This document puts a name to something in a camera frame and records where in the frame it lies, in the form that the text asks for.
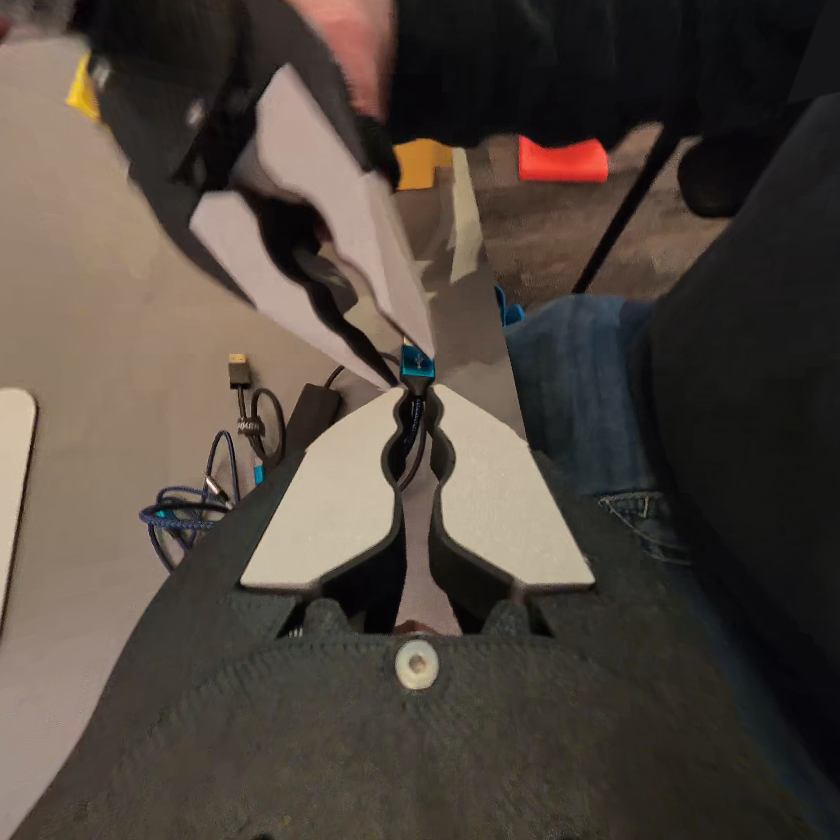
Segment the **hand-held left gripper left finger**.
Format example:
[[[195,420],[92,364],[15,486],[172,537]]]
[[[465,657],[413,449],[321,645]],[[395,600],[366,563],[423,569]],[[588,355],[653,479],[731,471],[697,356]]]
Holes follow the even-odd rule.
[[[379,546],[395,520],[396,484],[386,448],[400,436],[392,388],[312,444],[240,578],[250,590],[304,592]]]

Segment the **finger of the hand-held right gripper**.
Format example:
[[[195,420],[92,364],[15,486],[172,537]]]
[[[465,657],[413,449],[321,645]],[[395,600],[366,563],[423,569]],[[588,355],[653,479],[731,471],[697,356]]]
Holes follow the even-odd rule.
[[[276,71],[256,104],[255,136],[234,181],[316,210],[340,264],[365,282],[380,316],[435,356],[427,295],[392,189],[383,174],[363,170],[292,64]]]
[[[237,191],[207,192],[190,229],[257,311],[337,364],[388,391],[397,386],[373,342],[338,309],[328,286],[301,266],[289,229],[265,236],[263,218]]]

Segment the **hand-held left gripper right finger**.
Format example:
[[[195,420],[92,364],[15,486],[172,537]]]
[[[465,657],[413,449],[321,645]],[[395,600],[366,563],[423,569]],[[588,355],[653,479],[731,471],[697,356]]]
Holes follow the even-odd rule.
[[[429,568],[450,598],[589,590],[595,577],[527,442],[446,385],[428,392],[438,485]]]

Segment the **yellow plastic bin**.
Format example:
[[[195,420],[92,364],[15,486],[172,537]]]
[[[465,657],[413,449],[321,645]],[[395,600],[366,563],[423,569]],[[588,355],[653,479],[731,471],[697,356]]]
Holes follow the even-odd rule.
[[[80,58],[66,95],[66,105],[80,112],[89,121],[100,124],[98,100],[88,74],[90,58],[89,52]],[[397,145],[394,152],[401,166],[402,177],[398,185],[400,191],[431,189],[435,185],[437,171],[449,168],[453,164],[453,150],[433,140],[416,140]]]

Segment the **black usb hub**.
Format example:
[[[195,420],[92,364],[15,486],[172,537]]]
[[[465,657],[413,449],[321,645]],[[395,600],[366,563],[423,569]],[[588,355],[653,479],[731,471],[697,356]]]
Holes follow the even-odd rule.
[[[286,420],[283,454],[300,453],[338,419],[343,405],[341,393],[331,386],[305,384]]]

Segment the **person's right forearm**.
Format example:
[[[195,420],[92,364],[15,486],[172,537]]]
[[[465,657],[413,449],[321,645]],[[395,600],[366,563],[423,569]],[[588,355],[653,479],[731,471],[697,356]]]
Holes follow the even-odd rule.
[[[824,2],[396,3],[388,130],[468,148],[498,134],[606,148],[689,102],[688,133],[784,109]]]

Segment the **person's right hand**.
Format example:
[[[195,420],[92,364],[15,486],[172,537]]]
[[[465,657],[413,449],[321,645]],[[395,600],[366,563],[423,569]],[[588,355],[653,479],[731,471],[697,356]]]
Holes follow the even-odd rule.
[[[396,54],[393,1],[290,1],[336,59],[354,109],[387,121]]]

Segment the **orange cone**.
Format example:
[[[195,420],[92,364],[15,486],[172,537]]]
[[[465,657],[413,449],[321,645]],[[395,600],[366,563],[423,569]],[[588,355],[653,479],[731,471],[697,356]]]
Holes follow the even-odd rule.
[[[548,149],[521,136],[518,175],[522,182],[602,184],[609,175],[609,158],[598,140]]]

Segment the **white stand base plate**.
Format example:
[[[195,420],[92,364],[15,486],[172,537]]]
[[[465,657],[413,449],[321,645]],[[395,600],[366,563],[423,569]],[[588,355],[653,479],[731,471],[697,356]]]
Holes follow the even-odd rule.
[[[1,625],[14,571],[38,407],[26,390],[1,389]]]

